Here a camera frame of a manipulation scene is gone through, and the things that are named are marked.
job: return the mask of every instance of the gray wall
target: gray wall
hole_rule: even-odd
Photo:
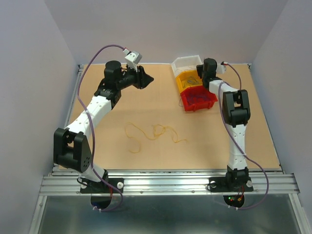
[[[0,233],[28,233],[76,63],[43,0],[0,7]]]
[[[290,0],[252,65],[283,169],[294,173],[312,224],[312,1]]]
[[[78,63],[108,43],[142,62],[210,56],[252,62],[287,0],[45,0]],[[119,59],[110,49],[96,63]]]

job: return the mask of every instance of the robotic arm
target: robotic arm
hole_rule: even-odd
[[[204,64],[197,66],[197,73],[202,78],[203,86],[209,92],[218,95],[219,87],[224,81],[216,77],[217,62],[212,58],[204,59]],[[223,83],[220,90],[222,99],[222,115],[229,130],[230,159],[225,177],[211,177],[211,192],[237,192],[241,187],[244,191],[253,191],[251,178],[244,155],[238,149],[245,151],[245,131],[250,119],[248,93],[246,90],[238,90]]]
[[[121,97],[121,90],[133,85],[138,89],[144,89],[154,79],[145,73],[142,66],[137,66],[141,54],[130,52],[125,49],[127,70],[123,71],[121,63],[109,61],[104,70],[104,79],[100,82],[97,90],[87,106],[91,115],[93,127],[100,123],[102,118],[109,113]],[[76,170],[87,180],[100,182],[91,168],[92,154],[88,143],[91,134],[91,126],[88,116],[83,111],[79,117],[65,129],[58,128],[54,132],[54,163],[65,168]],[[108,180],[107,171],[94,164],[96,172]]]

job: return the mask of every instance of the wall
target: wall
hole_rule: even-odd
[[[258,52],[252,75],[276,150],[294,173],[312,224],[312,1],[290,0]]]
[[[287,0],[45,0],[79,64],[109,43],[142,62],[179,56],[252,62]],[[112,48],[96,63],[121,59]]]
[[[76,63],[43,0],[0,8],[0,232],[28,233]]]

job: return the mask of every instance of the wooden table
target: wooden table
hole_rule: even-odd
[[[147,88],[129,87],[122,90],[117,106],[107,114],[96,128],[95,163],[105,169],[226,169],[229,159],[229,137],[223,126],[218,103],[210,110],[184,112],[179,106],[179,92],[169,64],[145,64],[147,74],[154,77]],[[85,104],[103,78],[105,65],[92,65],[80,90]],[[271,135],[247,65],[235,65],[242,77],[242,88],[248,90],[251,119],[246,131],[246,153],[266,169],[280,168]],[[233,87],[239,87],[236,74],[227,69],[219,75]],[[82,111],[75,101],[71,121]],[[138,143],[125,134],[127,122],[132,122],[152,136],[152,125],[172,126],[179,138],[186,142],[173,143],[170,133],[157,140],[148,140],[135,128],[128,132],[141,141]],[[257,168],[248,162],[249,168]]]

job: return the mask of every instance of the plastic bin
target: plastic bin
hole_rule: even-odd
[[[201,64],[203,64],[203,62],[199,55],[194,55],[176,58],[173,63],[171,63],[171,67],[175,77],[177,77],[181,72],[196,70],[196,66]]]
[[[201,78],[197,75],[197,71],[181,72],[176,78],[177,87],[180,94],[190,87],[200,86],[203,84]]]
[[[218,101],[215,94],[210,93],[203,86],[190,87],[181,93],[185,111],[210,109]]]

